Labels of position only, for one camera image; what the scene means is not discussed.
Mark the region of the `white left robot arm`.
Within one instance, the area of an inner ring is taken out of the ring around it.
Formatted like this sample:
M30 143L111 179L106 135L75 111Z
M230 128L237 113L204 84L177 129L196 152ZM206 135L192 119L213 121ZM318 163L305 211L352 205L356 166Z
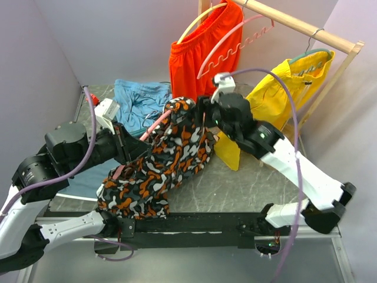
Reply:
M45 135L45 145L38 154L19 165L1 210L2 274L33 265L44 253L75 239L118 233L121 225L115 214L99 208L64 222L36 223L55 195L69 186L63 175L74 177L79 164L83 165L80 173L110 159L126 164L151 149L120 123L113 125L114 131L102 129L90 141L83 124L63 123Z

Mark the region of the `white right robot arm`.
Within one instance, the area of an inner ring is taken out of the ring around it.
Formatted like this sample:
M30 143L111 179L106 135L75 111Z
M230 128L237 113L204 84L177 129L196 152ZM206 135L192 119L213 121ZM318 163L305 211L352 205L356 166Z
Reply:
M271 235L283 226L306 225L329 234L338 225L356 187L328 176L275 126L254 119L242 95L220 94L217 100L198 97L196 119L205 126L218 127L240 150L274 168L299 189L299 203L270 203L263 208L258 220L261 233Z

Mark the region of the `camouflage orange black shorts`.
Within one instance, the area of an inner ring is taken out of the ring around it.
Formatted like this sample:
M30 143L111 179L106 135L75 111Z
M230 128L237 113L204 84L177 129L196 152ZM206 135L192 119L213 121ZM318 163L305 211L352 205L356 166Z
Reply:
M147 137L151 149L137 160L109 171L97 190L98 209L120 218L165 218L167 192L204 169L216 139L195 118L195 102L179 97L170 115Z

